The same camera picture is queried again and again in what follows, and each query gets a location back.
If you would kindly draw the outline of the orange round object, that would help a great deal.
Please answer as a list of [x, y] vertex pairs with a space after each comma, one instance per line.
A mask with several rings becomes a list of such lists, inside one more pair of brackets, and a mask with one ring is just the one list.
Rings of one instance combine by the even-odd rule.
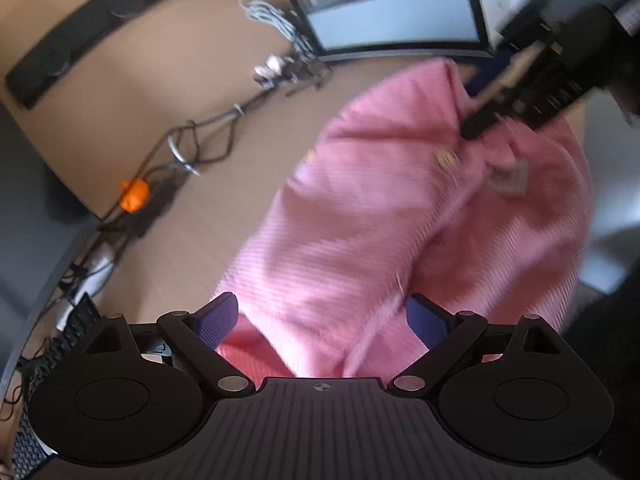
[[120, 190], [122, 191], [122, 195], [118, 202], [119, 207], [130, 214], [142, 209], [151, 195], [149, 185], [145, 180], [140, 178], [122, 181]]

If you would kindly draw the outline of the black keyboard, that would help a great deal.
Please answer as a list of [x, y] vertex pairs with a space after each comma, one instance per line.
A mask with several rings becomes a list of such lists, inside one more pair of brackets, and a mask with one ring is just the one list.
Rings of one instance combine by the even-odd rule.
[[85, 294], [70, 311], [66, 324], [58, 336], [47, 344], [43, 354], [30, 360], [20, 359], [18, 370], [22, 373], [23, 408], [12, 446], [11, 465], [15, 479], [26, 479], [49, 454], [43, 449], [28, 418], [28, 404], [35, 390], [55, 369], [93, 326], [101, 315], [92, 299]]

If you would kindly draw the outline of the black power strip bar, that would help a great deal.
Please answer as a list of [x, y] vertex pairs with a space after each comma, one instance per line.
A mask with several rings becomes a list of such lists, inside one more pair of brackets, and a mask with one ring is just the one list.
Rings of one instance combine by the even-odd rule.
[[89, 0], [50, 29], [6, 74], [10, 95], [30, 110], [109, 34], [162, 0]]

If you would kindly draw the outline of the white power adapter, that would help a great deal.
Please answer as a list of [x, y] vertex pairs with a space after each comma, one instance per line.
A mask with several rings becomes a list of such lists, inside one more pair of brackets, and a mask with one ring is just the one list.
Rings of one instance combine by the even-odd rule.
[[55, 328], [62, 332], [70, 315], [79, 306], [85, 296], [93, 298], [106, 284], [114, 271], [115, 249], [108, 243], [102, 243], [89, 256], [86, 263], [73, 270], [72, 277], [64, 282], [62, 297], [58, 300], [58, 314]]

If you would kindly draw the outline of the black hub box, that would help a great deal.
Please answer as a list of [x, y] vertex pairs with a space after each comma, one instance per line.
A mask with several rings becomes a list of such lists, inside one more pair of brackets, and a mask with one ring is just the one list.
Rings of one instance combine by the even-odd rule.
[[144, 237], [155, 221], [166, 214], [186, 182], [186, 177], [183, 174], [174, 174], [160, 180], [145, 182], [151, 190], [148, 202], [133, 214], [122, 210], [117, 220], [120, 228], [137, 238]]

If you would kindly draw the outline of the pink ribbed garment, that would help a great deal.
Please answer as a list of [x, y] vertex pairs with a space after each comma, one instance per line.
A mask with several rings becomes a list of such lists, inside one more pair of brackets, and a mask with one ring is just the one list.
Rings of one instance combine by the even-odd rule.
[[561, 118], [503, 119], [463, 140], [473, 108], [444, 58], [346, 105], [218, 283], [240, 310], [219, 353], [255, 382], [390, 380], [425, 352], [406, 321], [412, 294], [560, 328], [591, 222], [582, 144]]

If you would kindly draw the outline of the crumpled white paper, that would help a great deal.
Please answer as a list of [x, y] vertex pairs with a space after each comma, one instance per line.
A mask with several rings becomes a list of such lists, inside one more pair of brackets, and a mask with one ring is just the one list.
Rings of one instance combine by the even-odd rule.
[[292, 56], [270, 55], [262, 65], [254, 67], [254, 81], [262, 88], [276, 88], [283, 81], [290, 79], [295, 58]]

